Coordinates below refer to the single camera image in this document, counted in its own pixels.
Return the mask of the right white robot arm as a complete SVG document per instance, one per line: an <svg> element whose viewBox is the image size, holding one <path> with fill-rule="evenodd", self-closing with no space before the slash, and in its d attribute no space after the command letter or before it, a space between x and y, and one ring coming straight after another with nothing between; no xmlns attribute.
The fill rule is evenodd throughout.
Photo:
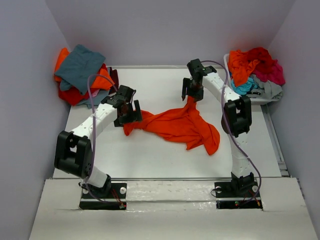
<svg viewBox="0 0 320 240"><path fill-rule="evenodd" d="M231 180L215 182L214 197L252 197L259 191L259 185L253 173L256 167L244 151L252 125L250 98L232 90L227 79L222 80L213 66L203 66L198 58L191 60L186 66L190 77L183 79L181 97L192 97L198 102L204 98L204 90L208 90L221 104L221 126L230 142Z"/></svg>

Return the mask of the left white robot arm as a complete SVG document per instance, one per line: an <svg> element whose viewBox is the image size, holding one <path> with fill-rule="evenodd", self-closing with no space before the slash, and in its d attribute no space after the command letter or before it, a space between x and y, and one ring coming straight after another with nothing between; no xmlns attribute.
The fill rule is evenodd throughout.
<svg viewBox="0 0 320 240"><path fill-rule="evenodd" d="M94 164L96 138L110 124L123 127L142 121L139 101L133 99L135 93L120 85L115 95L105 97L83 123L57 137L54 167L83 180L84 188L96 198L108 196L112 188L111 177Z"/></svg>

